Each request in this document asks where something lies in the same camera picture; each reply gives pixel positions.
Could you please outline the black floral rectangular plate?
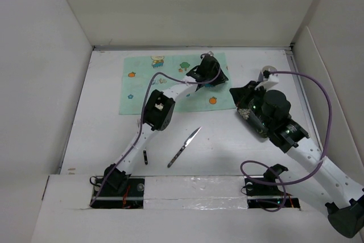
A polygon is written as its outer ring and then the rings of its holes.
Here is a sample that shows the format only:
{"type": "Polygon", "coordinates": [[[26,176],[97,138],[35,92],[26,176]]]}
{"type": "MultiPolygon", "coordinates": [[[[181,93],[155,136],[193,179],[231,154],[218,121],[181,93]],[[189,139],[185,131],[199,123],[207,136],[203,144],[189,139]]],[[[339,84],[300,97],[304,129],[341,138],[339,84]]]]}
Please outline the black floral rectangular plate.
{"type": "Polygon", "coordinates": [[[236,107],[238,114],[261,138],[268,138],[268,118],[263,114],[259,104],[237,104],[236,107]]]}

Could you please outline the purple cup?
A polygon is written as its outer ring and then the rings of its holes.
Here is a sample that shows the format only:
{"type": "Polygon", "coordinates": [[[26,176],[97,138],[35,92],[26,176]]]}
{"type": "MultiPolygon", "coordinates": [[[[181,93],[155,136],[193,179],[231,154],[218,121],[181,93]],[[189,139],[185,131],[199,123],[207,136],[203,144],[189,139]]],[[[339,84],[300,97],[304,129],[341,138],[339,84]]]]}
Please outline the purple cup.
{"type": "Polygon", "coordinates": [[[267,66],[264,66],[261,70],[260,70],[260,73],[259,73],[259,76],[258,76],[258,81],[259,82],[264,82],[264,81],[267,81],[268,78],[269,78],[269,75],[270,73],[274,73],[276,72],[277,69],[271,65],[267,65],[267,66]]]}

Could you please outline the green cartoon print cloth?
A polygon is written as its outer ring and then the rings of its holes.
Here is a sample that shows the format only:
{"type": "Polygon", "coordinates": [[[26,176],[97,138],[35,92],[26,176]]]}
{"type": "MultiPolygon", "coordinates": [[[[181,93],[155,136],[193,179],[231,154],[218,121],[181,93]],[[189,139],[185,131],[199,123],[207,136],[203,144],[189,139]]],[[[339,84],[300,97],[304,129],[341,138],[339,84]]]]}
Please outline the green cartoon print cloth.
{"type": "MultiPolygon", "coordinates": [[[[210,84],[197,92],[188,93],[176,103],[175,112],[204,112],[235,108],[229,89],[231,77],[224,53],[215,53],[214,57],[221,65],[228,81],[216,87],[210,84]]],[[[148,84],[150,91],[166,90],[176,84],[166,76],[181,80],[192,68],[201,63],[200,54],[137,56],[128,57],[123,62],[121,97],[119,114],[140,114],[148,84]]]]}

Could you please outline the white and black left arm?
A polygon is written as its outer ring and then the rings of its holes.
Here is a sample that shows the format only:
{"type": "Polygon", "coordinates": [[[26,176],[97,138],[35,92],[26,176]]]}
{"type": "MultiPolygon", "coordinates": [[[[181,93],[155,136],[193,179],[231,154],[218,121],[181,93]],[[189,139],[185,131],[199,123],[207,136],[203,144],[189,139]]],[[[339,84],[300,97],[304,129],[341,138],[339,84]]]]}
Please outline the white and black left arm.
{"type": "Polygon", "coordinates": [[[176,103],[188,93],[197,92],[206,85],[215,87],[228,81],[212,52],[202,54],[200,59],[201,63],[187,72],[181,80],[163,72],[152,76],[143,100],[138,131],[121,156],[105,169],[100,189],[107,186],[113,195],[123,194],[134,171],[136,158],[153,137],[170,124],[176,103]],[[165,90],[151,90],[152,82],[157,76],[164,76],[175,82],[175,85],[165,90]]]}

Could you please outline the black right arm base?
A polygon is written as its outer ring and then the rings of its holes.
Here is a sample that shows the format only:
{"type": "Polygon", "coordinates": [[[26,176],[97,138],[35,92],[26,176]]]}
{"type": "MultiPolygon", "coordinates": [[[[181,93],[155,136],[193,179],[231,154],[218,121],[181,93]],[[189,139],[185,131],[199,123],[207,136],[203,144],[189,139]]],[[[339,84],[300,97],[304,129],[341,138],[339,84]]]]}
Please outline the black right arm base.
{"type": "Polygon", "coordinates": [[[301,208],[298,198],[290,194],[287,194],[284,201],[284,192],[278,186],[259,184],[247,177],[245,177],[245,185],[241,188],[241,192],[247,196],[248,209],[274,211],[280,206],[283,208],[301,208]]]}

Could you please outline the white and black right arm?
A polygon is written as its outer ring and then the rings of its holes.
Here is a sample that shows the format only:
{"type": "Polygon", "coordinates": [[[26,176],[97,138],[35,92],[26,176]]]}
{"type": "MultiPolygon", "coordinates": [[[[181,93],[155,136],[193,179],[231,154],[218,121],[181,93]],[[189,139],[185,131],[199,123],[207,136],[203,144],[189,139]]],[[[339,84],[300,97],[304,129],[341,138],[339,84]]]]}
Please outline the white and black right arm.
{"type": "Polygon", "coordinates": [[[339,234],[353,238],[363,228],[363,185],[322,155],[305,129],[291,118],[291,103],[284,93],[266,90],[256,81],[229,92],[238,113],[261,137],[313,174],[317,184],[301,182],[293,194],[323,211],[339,234]]]}

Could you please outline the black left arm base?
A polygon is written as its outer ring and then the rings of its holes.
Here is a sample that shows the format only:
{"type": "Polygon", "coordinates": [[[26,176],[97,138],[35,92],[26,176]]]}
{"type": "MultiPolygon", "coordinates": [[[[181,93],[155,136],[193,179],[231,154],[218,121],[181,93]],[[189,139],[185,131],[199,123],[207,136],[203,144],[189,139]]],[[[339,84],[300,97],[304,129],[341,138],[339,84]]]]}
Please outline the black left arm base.
{"type": "Polygon", "coordinates": [[[145,178],[131,177],[126,188],[121,192],[105,184],[100,189],[103,177],[92,176],[89,182],[93,186],[91,205],[93,209],[143,209],[145,178]]]}

